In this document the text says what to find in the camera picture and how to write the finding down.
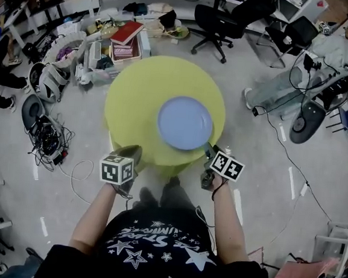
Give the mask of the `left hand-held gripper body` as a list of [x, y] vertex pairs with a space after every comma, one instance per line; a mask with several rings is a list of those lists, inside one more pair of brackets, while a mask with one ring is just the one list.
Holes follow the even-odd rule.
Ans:
[[99, 163], [100, 180], [112, 185], [116, 193], [129, 197], [129, 192], [136, 178], [134, 160], [128, 157], [109, 154]]

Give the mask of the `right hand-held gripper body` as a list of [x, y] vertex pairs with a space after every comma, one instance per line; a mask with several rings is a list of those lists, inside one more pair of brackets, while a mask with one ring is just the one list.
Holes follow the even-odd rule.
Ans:
[[215, 173], [227, 179], [227, 181], [237, 182], [244, 169], [245, 165], [235, 160], [234, 157], [222, 151], [213, 153], [204, 164], [204, 173], [200, 176], [201, 187], [207, 191], [211, 190]]

